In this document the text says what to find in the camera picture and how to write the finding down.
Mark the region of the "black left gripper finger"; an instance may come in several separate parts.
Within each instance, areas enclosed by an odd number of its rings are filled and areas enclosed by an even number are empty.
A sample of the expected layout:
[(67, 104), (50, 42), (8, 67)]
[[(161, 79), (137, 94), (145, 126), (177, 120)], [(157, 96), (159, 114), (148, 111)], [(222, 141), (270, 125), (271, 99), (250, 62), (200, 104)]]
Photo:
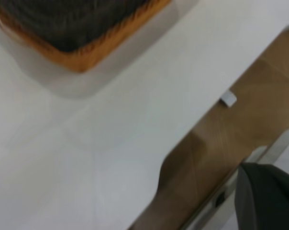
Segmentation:
[(269, 164), (241, 163), (235, 212), (240, 230), (289, 230), (289, 174)]

